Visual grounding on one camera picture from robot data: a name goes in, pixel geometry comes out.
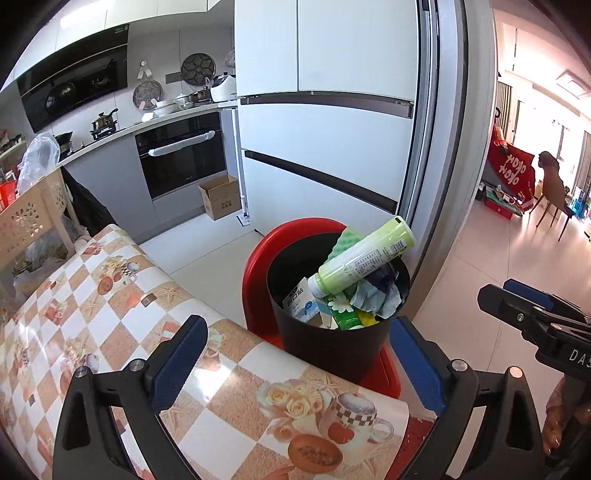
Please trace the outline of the person right hand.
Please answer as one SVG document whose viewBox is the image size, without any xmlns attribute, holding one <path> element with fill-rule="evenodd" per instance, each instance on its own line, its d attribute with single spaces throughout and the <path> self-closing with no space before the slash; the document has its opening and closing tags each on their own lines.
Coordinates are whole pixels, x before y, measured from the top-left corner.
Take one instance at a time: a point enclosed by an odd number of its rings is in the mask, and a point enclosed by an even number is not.
<svg viewBox="0 0 591 480">
<path fill-rule="evenodd" d="M 542 442 L 543 451 L 547 456 L 560 446 L 562 440 L 565 422 L 564 387 L 565 378 L 562 378 L 546 404 L 546 418 L 542 428 Z"/>
</svg>

